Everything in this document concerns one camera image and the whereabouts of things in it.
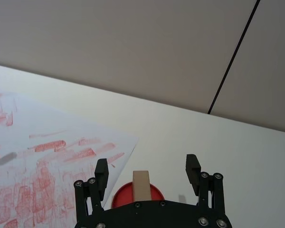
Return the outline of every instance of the screw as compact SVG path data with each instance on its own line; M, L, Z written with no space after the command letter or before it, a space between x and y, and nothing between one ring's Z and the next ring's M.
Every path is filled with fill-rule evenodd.
M90 183L90 184L94 184L94 183L95 183L95 178L91 178L91 179L89 180L89 183Z
M221 220L221 219L217 220L217 225L220 228L226 228L227 227L227 223L224 220Z
M208 223L208 220L206 219L206 218L204 218L204 217L200 217L199 218L199 223L203 226L203 227L205 227L205 226L207 226L209 223Z
M105 224L104 223L98 223L97 225L96 225L96 228L105 228Z
M205 173L205 172L202 172L201 176L202 176L203 178L206 178L206 177L208 177L208 174Z
M81 181L77 181L77 182L75 183L75 185L76 185L77 187L81 187L82 182L81 182Z
M221 178L222 178L222 175L220 175L219 173L215 174L214 176L215 176L215 178L217 178L217 179L221 179Z

